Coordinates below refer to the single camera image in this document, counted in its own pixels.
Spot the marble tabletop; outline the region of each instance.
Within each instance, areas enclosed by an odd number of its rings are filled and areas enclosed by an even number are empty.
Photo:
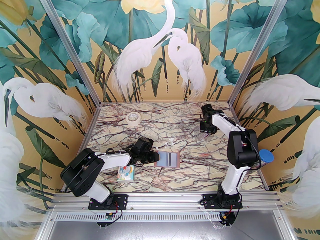
[[[153,139],[153,146],[160,151],[179,152],[180,167],[155,167],[153,163],[136,167],[134,182],[117,182],[115,167],[101,172],[98,180],[114,192],[216,191],[228,169],[228,138],[220,130],[209,136],[199,131],[201,107],[208,103],[232,118],[227,102],[103,105],[88,148],[99,152],[120,150],[144,136]],[[141,115],[141,123],[134,128],[125,121],[130,112]],[[241,188],[264,189],[256,171],[246,174]]]

